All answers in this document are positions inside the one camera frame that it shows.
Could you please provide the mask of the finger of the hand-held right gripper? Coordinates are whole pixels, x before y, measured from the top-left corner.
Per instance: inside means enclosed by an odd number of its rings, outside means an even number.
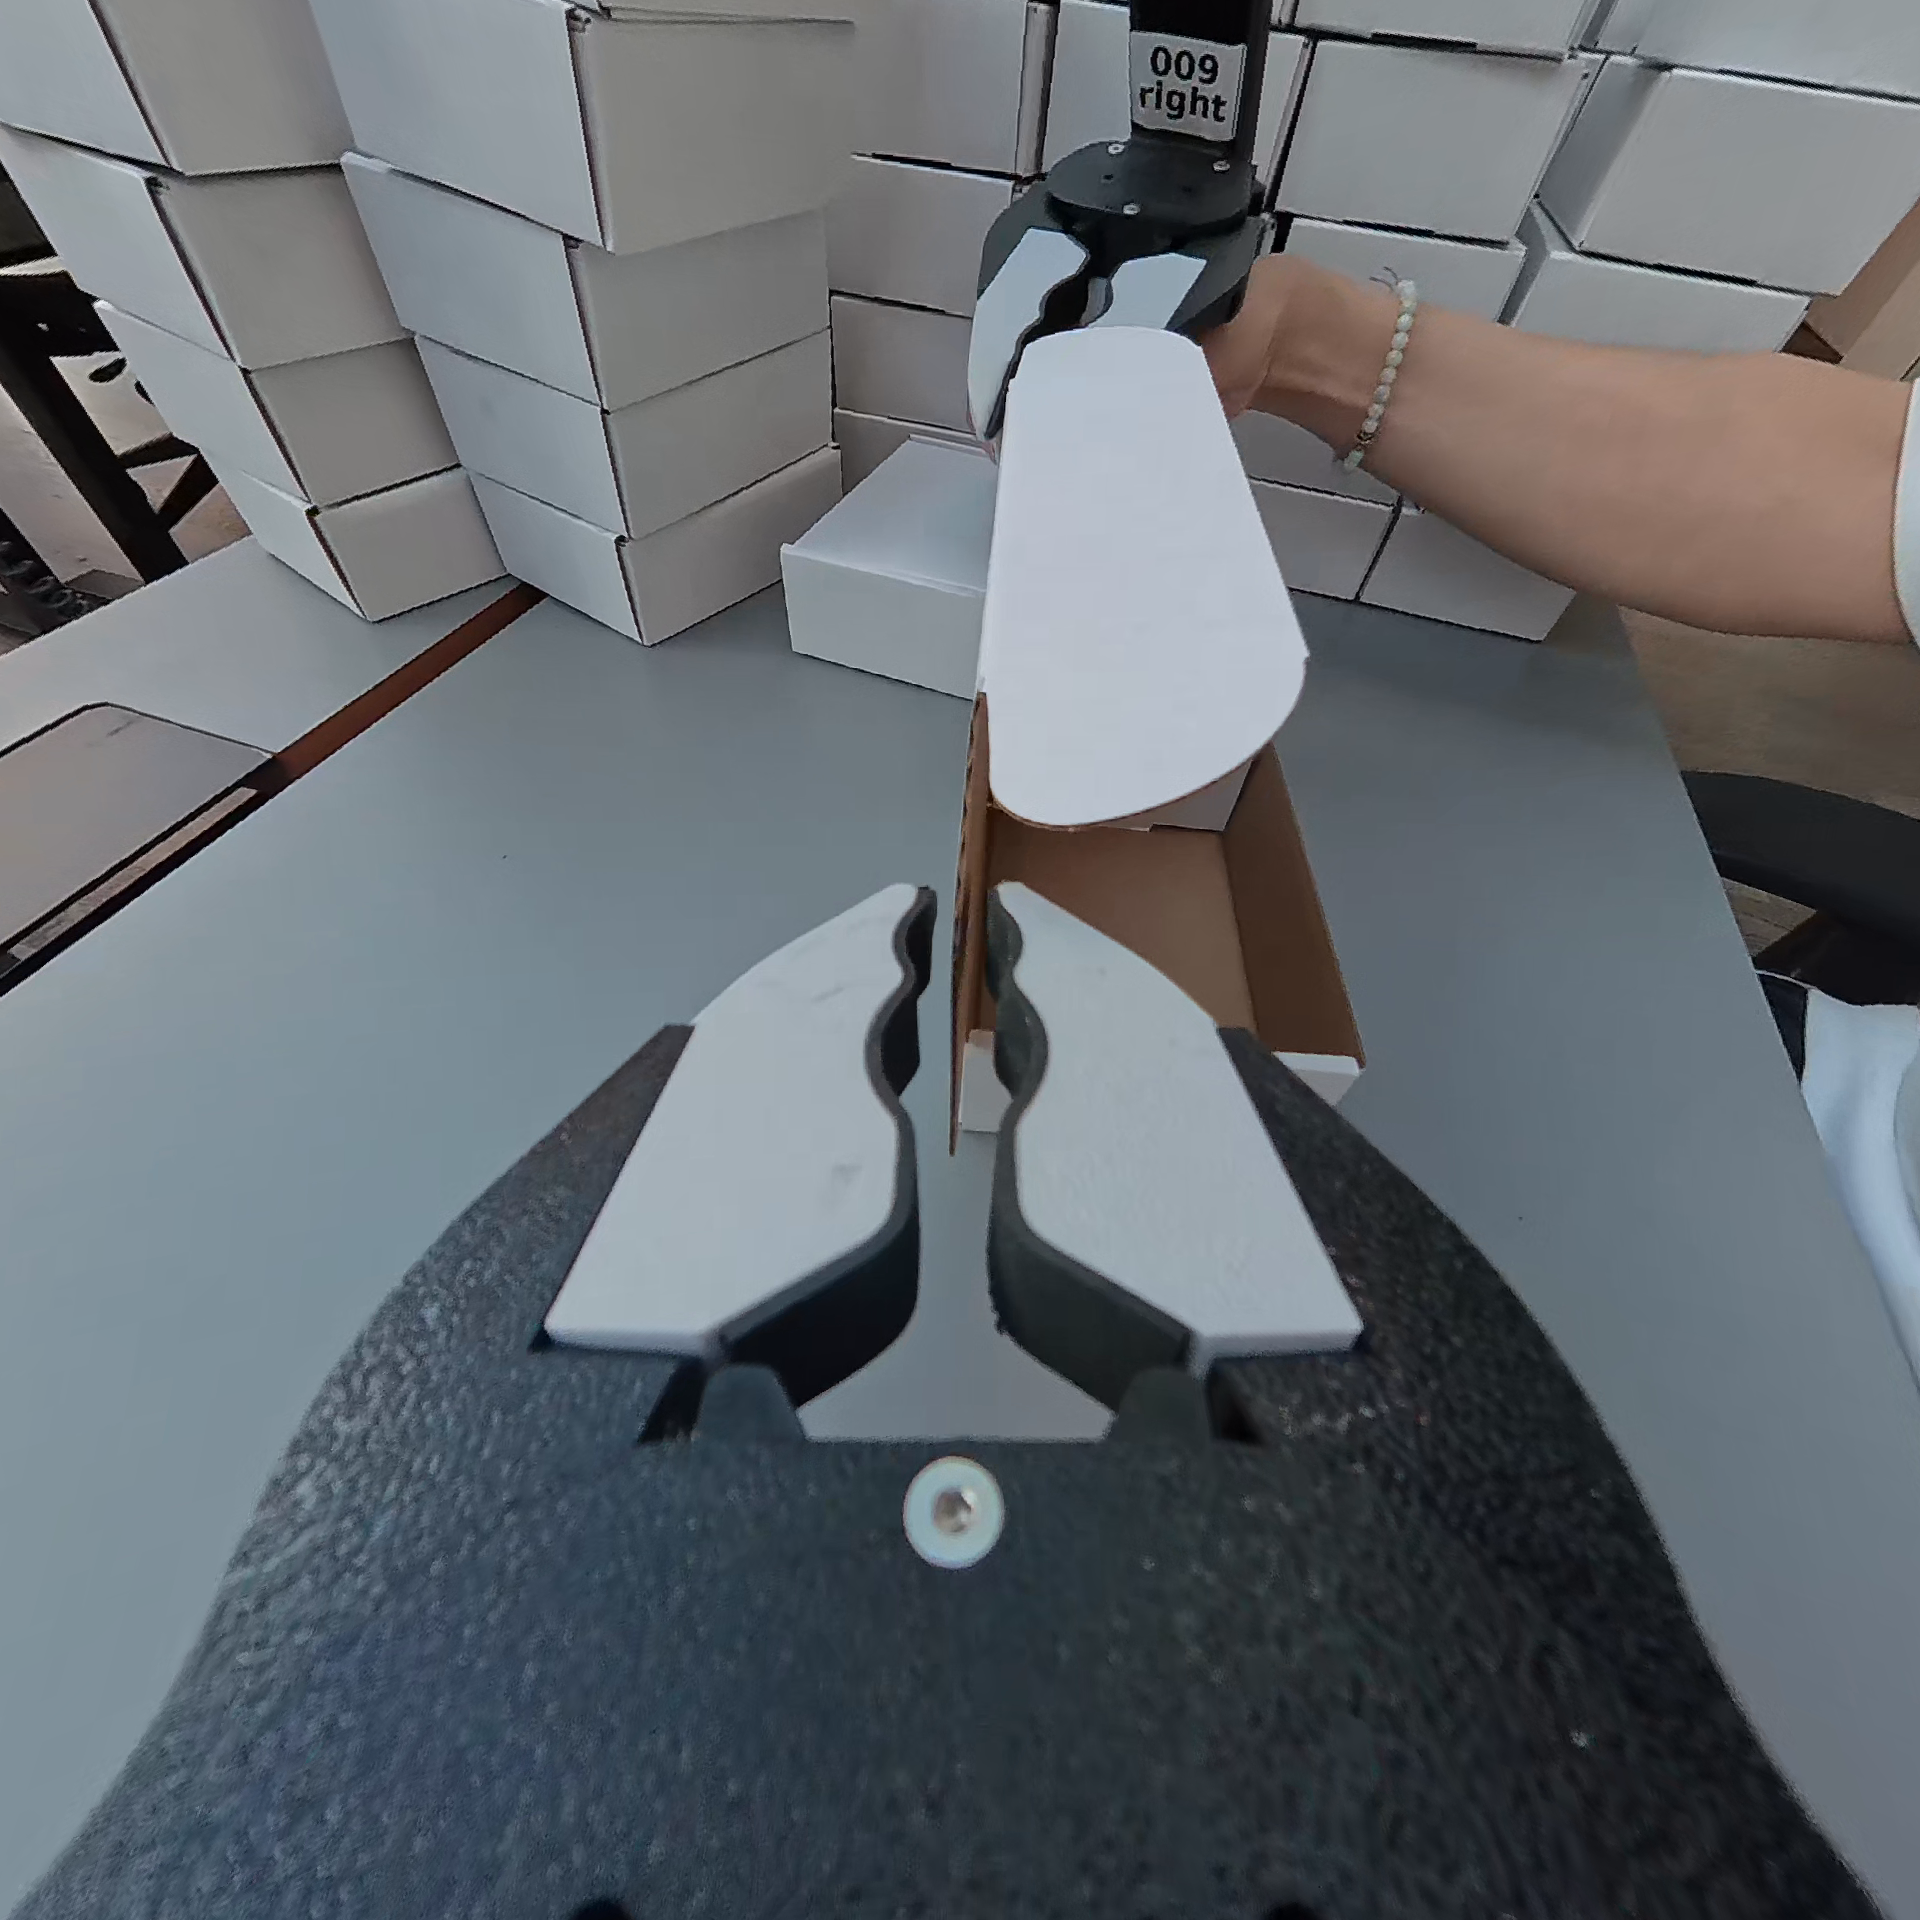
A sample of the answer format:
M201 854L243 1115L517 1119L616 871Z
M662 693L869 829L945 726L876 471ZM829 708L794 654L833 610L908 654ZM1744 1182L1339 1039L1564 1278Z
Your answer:
M1106 277L1106 305L1094 330L1187 330L1191 292L1203 277L1196 255L1128 257Z
M1037 340L1079 330L1108 305L1108 279L1065 232L1027 232L976 300L967 416L982 448L1000 448L1011 379Z

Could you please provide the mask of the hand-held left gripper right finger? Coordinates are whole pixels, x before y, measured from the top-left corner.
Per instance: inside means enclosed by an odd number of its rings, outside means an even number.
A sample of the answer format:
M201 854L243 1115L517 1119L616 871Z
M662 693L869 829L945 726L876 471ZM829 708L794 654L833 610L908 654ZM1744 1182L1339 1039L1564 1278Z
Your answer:
M1029 883L986 928L1005 1336L1104 1408L1151 1371L1351 1354L1361 1312L1256 1100L1290 1070Z

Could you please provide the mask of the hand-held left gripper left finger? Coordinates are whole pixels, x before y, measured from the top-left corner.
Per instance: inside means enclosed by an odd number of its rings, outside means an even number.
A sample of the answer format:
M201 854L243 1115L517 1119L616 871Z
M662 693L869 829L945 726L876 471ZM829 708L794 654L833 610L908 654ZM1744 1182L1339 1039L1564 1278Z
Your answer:
M680 1052L544 1333L598 1354L756 1366L810 1405L911 1324L934 890L889 883L766 956Z

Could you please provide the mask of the white cardboard box with lid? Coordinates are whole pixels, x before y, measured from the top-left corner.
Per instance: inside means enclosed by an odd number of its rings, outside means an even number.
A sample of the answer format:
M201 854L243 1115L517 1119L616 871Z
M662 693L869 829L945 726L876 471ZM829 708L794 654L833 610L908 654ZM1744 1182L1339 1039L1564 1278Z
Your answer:
M1203 352L1027 346L997 453L956 861L948 1140L997 1131L987 899L1020 881L1339 1106L1366 1044L1275 748L1309 645Z

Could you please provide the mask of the person's right forearm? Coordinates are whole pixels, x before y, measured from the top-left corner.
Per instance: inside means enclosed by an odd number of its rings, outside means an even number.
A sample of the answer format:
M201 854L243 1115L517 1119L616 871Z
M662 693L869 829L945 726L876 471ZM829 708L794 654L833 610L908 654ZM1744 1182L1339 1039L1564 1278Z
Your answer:
M1414 322L1376 467L1501 558L1700 632L1915 643L1915 385Z

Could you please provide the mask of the brown cardboard box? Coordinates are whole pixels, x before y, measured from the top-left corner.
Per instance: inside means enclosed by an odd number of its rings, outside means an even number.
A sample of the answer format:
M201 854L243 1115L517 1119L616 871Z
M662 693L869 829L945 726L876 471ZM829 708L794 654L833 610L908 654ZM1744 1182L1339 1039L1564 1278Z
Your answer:
M1841 295L1817 297L1786 352L1913 381L1919 365L1919 203Z

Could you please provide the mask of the person's right hand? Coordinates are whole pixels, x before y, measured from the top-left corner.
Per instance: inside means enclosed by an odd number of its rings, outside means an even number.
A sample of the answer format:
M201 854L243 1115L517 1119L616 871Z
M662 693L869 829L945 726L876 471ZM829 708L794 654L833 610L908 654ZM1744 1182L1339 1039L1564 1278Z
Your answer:
M1355 469L1385 423L1418 314L1410 279L1361 283L1280 252L1253 267L1236 318L1200 346L1231 423L1293 423Z

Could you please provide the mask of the closed white cardboard carton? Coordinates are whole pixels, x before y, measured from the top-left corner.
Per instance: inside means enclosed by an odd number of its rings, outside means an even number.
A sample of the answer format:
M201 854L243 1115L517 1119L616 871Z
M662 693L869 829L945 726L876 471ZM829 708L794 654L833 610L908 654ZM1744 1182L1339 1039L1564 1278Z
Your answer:
M970 703L997 467L908 439L781 550L792 651Z

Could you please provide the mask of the stack of white boxes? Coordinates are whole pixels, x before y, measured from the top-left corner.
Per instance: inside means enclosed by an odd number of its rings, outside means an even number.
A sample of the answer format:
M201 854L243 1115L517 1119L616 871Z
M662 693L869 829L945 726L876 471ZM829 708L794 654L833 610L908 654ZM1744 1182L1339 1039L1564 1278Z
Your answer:
M400 54L373 100L398 120L373 152L310 4L5 4L5 167L104 306L135 370L186 340L134 295L134 227L171 200L232 229L213 303L254 305L274 349L310 352L310 412L330 401L339 500L282 488L222 427L213 469L285 566L347 600L325 558L350 535L394 552L371 606L407 612L511 574L615 632L658 643L781 574L781 542L843 491L831 442L829 187L853 152L851 14L639 19L567 4L377 4ZM655 349L676 392L648 527L509 488L455 459L432 375L455 346L405 322L530 322L554 271L535 252L601 252L647 277L604 306Z

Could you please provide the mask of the framed brown-grey desk top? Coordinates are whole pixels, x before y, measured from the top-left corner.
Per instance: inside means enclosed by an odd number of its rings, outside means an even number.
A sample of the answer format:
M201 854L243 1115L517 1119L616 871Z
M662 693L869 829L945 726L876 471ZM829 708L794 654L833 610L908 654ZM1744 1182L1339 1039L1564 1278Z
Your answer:
M5 990L254 811L276 753L113 703L4 752Z

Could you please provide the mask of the black office chair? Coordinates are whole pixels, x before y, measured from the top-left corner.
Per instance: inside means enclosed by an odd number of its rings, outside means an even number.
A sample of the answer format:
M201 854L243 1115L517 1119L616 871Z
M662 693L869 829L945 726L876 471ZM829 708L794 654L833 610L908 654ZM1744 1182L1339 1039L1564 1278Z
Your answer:
M1685 771L1683 780L1722 881L1803 910L1750 957L1797 1074L1816 993L1844 1009L1915 1009L1915 818L1749 773Z

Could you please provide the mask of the person's white shirt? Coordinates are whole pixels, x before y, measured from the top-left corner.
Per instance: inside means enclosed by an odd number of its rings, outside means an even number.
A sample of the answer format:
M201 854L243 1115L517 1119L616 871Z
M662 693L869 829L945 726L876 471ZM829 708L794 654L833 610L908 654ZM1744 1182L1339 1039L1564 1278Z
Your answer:
M1844 1210L1892 1286L1919 1280L1919 1014L1789 985L1786 1039Z

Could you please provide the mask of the grey desk with brown edge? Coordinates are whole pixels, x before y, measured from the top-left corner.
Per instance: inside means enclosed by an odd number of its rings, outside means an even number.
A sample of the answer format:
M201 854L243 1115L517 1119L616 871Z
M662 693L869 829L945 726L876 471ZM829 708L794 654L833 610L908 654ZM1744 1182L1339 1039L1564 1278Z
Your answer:
M105 704L249 744L301 777L539 604L539 589L493 583L364 621L242 540L7 654L4 746Z

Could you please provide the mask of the black metal table frame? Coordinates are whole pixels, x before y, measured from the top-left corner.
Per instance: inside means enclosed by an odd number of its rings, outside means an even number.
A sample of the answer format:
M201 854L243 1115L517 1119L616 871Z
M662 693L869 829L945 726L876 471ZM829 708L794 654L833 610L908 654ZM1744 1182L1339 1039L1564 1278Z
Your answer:
M97 612L249 535L205 455L164 427L105 325L4 179L5 416L27 437L20 461L77 500L118 552L118 572L54 563L4 515L5 645Z

